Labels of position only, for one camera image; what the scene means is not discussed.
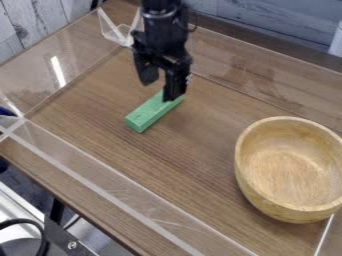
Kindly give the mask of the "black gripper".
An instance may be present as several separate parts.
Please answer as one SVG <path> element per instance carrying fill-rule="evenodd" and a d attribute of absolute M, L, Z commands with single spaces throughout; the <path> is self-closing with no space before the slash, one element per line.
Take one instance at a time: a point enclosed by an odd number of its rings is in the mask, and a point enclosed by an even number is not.
<path fill-rule="evenodd" d="M 144 31 L 132 32 L 133 62 L 138 80 L 148 86 L 165 71 L 163 101 L 173 101 L 187 91 L 191 55 L 185 49 L 188 34 L 187 8 L 141 8 Z"/>

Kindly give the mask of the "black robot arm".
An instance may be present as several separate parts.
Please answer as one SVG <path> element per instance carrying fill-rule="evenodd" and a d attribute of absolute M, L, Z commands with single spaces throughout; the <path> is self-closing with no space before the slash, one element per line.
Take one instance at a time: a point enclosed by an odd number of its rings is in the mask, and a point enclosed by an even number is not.
<path fill-rule="evenodd" d="M 142 31 L 130 32 L 132 53 L 140 82 L 150 85 L 164 71 L 163 101 L 173 101 L 187 91 L 192 57 L 185 49 L 189 10 L 181 0 L 141 0 Z"/>

